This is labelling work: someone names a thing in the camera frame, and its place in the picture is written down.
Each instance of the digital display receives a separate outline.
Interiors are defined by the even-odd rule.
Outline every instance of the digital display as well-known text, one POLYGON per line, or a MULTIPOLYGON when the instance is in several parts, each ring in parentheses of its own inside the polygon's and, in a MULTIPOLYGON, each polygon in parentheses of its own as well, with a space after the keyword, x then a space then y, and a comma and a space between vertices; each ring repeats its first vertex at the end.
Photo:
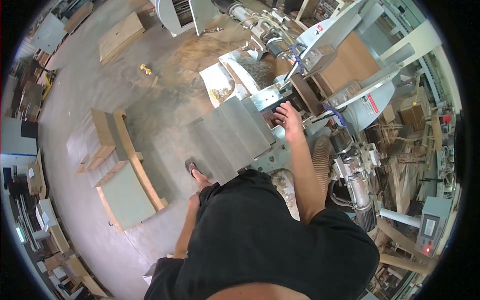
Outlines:
POLYGON ((427 221, 425 222, 425 230, 423 231, 423 234, 431 237, 433 235, 433 230, 435 229, 436 223, 437 221, 435 220, 427 219, 427 221))

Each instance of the foot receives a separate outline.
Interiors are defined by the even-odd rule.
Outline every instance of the foot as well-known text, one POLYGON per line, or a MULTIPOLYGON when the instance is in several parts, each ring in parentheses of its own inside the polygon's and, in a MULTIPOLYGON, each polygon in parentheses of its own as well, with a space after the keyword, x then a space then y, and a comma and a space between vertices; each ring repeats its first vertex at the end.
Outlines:
POLYGON ((192 168, 192 176, 197 179, 198 183, 202 183, 205 181, 208 181, 208 177, 205 176, 204 174, 200 173, 199 170, 195 169, 195 164, 190 164, 190 167, 192 168))

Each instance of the control panel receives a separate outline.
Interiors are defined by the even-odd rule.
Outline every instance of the control panel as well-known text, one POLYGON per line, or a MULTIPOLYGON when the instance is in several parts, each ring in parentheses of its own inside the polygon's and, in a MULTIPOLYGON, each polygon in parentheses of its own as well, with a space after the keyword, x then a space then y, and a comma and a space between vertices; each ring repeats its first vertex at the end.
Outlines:
POLYGON ((422 209, 420 230, 415 249, 432 257, 444 232, 452 199, 427 197, 422 209))

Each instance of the concrete floor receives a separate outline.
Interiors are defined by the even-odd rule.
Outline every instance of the concrete floor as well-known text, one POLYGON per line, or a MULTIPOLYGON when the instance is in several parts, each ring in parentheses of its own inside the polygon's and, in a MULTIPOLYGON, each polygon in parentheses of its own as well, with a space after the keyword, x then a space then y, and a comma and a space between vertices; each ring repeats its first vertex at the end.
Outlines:
MULTIPOLYGON (((142 299, 142 275, 158 258, 173 253, 195 181, 183 163, 196 156, 186 125, 213 109, 198 74, 227 52, 233 26, 197 37, 195 29, 173 38, 158 22, 105 66, 98 41, 113 25, 148 0, 108 1, 69 36, 48 64, 58 76, 40 115, 50 197, 76 252, 117 299, 142 299), (147 64, 152 76, 139 68, 147 64), (157 86, 152 88, 155 76, 157 86), (109 226, 107 213, 85 174, 75 174, 65 146, 90 108, 125 109, 127 128, 160 197, 169 202, 143 224, 123 233, 109 226)), ((237 48, 231 42, 229 49, 237 48)))

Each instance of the dust collection hose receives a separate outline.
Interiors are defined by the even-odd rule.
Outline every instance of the dust collection hose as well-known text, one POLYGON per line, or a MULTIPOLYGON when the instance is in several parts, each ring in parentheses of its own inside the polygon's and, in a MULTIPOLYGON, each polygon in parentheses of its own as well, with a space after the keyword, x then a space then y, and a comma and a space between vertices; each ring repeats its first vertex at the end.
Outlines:
POLYGON ((315 169, 317 180, 320 183, 324 199, 326 199, 328 184, 330 183, 329 158, 331 148, 332 144, 330 143, 330 137, 328 135, 322 135, 315 142, 315 148, 312 155, 313 168, 315 169))

